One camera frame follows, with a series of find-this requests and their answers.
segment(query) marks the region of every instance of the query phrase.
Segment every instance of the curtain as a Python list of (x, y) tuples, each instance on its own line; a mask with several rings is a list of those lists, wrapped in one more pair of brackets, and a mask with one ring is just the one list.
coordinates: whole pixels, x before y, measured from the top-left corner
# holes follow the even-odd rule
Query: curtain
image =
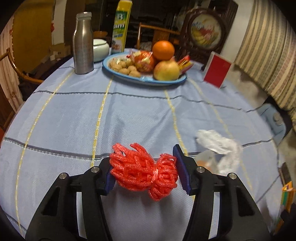
[(296, 34), (272, 1), (254, 0), (235, 64), (289, 111), (296, 130)]
[[(0, 35), (0, 55), (6, 52), (7, 48), (10, 48), (12, 57), (12, 25), (13, 25), (13, 16), (6, 24)], [(18, 88), (19, 79), (16, 72), (13, 70), (8, 58), (4, 58), (0, 62), (0, 84), (5, 93), (6, 98), (8, 99), (11, 107), (16, 112), (20, 105), (23, 103), (22, 94)]]

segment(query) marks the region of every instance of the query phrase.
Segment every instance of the stainless steel bottle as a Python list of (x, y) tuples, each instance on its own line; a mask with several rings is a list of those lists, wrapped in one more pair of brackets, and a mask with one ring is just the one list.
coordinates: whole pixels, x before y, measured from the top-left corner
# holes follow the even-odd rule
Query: stainless steel bottle
[(94, 34), (91, 29), (91, 12), (76, 15), (73, 34), (75, 73), (86, 74), (94, 70)]

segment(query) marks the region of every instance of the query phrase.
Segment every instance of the bagged snack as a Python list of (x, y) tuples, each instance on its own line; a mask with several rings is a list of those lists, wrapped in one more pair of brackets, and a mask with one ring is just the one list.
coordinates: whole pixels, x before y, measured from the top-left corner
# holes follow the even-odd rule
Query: bagged snack
[(129, 58), (140, 72), (152, 72), (156, 65), (156, 60), (149, 51), (132, 51)]
[(180, 72), (184, 74), (188, 69), (190, 69), (193, 66), (193, 63), (190, 62), (189, 55), (186, 55), (183, 59), (178, 61), (178, 65), (180, 68)]

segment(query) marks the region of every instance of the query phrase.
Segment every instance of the blue rimmed plate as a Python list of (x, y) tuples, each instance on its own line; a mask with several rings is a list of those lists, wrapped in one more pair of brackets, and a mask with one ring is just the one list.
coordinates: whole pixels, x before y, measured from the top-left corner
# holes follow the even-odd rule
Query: blue rimmed plate
[(114, 74), (115, 76), (117, 76), (118, 78), (121, 78), (126, 81), (130, 81), (133, 83), (143, 84), (143, 85), (152, 85), (152, 86), (175, 85), (175, 84), (183, 83), (187, 78), (187, 75), (183, 74), (177, 80), (174, 80), (174, 81), (159, 81), (159, 80), (154, 79), (152, 74), (142, 74), (142, 76), (140, 78), (137, 78), (137, 77), (132, 77), (132, 76), (118, 73), (118, 72), (112, 70), (111, 68), (109, 68), (109, 62), (111, 62), (112, 59), (126, 58), (127, 55), (128, 55), (128, 53), (117, 53), (117, 54), (110, 55), (107, 58), (105, 58), (105, 60), (103, 61), (103, 67), (107, 71), (109, 71), (112, 74)]

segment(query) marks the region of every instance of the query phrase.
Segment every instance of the red foam net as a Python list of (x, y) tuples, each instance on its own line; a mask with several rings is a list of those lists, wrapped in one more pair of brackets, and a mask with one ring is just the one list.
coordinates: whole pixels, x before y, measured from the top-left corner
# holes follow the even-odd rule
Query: red foam net
[(135, 150), (119, 143), (113, 145), (114, 153), (110, 155), (113, 167), (111, 174), (118, 184), (130, 191), (148, 189), (150, 197), (155, 201), (168, 196), (177, 187), (176, 158), (165, 153), (154, 162), (144, 147), (138, 143), (130, 146)]

